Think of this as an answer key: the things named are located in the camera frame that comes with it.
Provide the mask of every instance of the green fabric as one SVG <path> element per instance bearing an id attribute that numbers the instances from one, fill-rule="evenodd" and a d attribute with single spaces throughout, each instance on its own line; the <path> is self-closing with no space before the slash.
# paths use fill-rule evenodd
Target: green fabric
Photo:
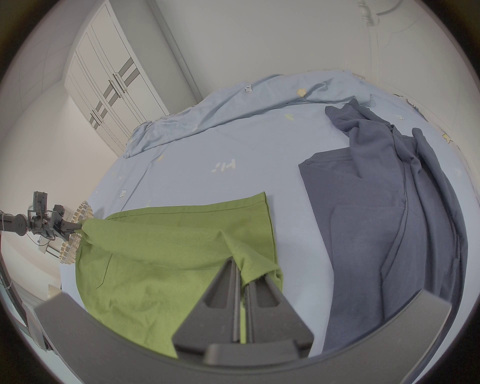
<path id="1" fill-rule="evenodd" d="M 76 282 L 88 312 L 123 337 L 176 357 L 171 337 L 233 256 L 242 286 L 268 273 L 281 289 L 265 193 L 200 206 L 88 219 Z"/>

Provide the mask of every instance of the camera mounted on robot arm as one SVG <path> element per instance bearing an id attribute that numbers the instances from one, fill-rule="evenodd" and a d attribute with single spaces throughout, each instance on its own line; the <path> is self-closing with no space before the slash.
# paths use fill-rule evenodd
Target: camera mounted on robot arm
<path id="1" fill-rule="evenodd" d="M 34 192 L 32 209 L 27 215 L 9 215 L 0 211 L 1 227 L 5 232 L 15 232 L 19 236 L 25 235 L 28 231 L 34 235 L 41 235 L 48 240 L 60 237 L 68 241 L 70 234 L 80 229 L 82 224 L 71 223 L 63 220 L 65 209 L 62 205 L 55 205 L 53 210 L 47 209 L 47 194 L 45 192 Z"/>

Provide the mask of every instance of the tiled ceiling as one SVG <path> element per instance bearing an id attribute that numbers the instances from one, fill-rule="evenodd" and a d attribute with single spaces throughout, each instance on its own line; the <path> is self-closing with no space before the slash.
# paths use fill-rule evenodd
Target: tiled ceiling
<path id="1" fill-rule="evenodd" d="M 0 143 L 21 114 L 62 77 L 78 30 L 96 0 L 60 0 L 17 52 L 0 84 Z"/>

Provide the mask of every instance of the gray wall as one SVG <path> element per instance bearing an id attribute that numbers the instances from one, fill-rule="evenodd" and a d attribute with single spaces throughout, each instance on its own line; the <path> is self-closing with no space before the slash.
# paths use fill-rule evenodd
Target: gray wall
<path id="1" fill-rule="evenodd" d="M 170 114 L 197 104 L 146 0 L 110 0 L 110 4 Z"/>

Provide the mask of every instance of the wicker basket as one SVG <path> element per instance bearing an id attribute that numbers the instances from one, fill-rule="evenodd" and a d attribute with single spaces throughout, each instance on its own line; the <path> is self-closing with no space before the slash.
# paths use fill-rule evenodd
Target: wicker basket
<path id="1" fill-rule="evenodd" d="M 93 217 L 92 207 L 88 205 L 86 201 L 80 204 L 75 214 L 73 215 L 72 222 L 78 223 L 85 219 Z M 82 235 L 78 233 L 72 233 L 68 241 L 64 241 L 60 250 L 60 263 L 61 264 L 73 264 L 75 262 L 75 255 L 77 253 L 78 246 L 82 240 Z"/>

